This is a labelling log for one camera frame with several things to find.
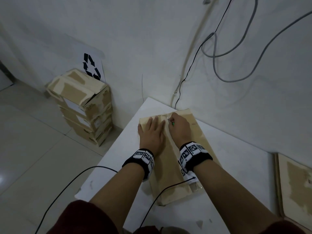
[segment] wristband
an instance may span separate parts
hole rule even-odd
[[[122,167],[131,162],[137,163],[143,167],[145,172],[143,181],[146,181],[150,177],[154,167],[153,153],[149,149],[139,149],[124,162]]]
[[[210,159],[213,160],[207,150],[196,142],[188,142],[180,148],[180,159],[178,160],[180,166],[185,173],[192,171],[196,165],[203,161]]]

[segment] red shirt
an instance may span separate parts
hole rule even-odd
[[[117,228],[112,220],[101,209],[94,204],[77,200],[71,202],[56,224],[47,234],[118,234]],[[135,231],[139,234],[161,233],[155,226],[139,228]],[[261,234],[305,234],[299,227],[289,221],[279,221],[269,226]]]

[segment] tiled floor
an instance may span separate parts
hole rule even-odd
[[[77,136],[52,98],[17,83],[0,91],[0,233],[35,233],[55,197],[97,165],[121,131],[101,147]],[[90,172],[59,197],[38,233],[46,233]]]

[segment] forearm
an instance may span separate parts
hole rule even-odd
[[[279,218],[212,160],[194,167],[231,234],[260,233]]]
[[[119,232],[143,178],[143,168],[136,163],[129,163],[90,200],[90,203],[95,204],[111,218]]]

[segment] white table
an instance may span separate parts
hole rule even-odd
[[[147,98],[99,165],[119,171],[123,162],[139,148],[137,132],[139,118],[173,111],[173,108]],[[272,155],[203,122],[197,122],[223,168],[267,208],[275,212]],[[108,169],[95,168],[75,198],[89,201],[114,175],[115,172]],[[149,183],[142,183],[124,228],[134,232],[140,226],[152,202]],[[146,225],[155,225],[157,228],[176,226],[190,233],[229,233],[203,189],[165,207],[154,205],[144,222],[144,226]]]

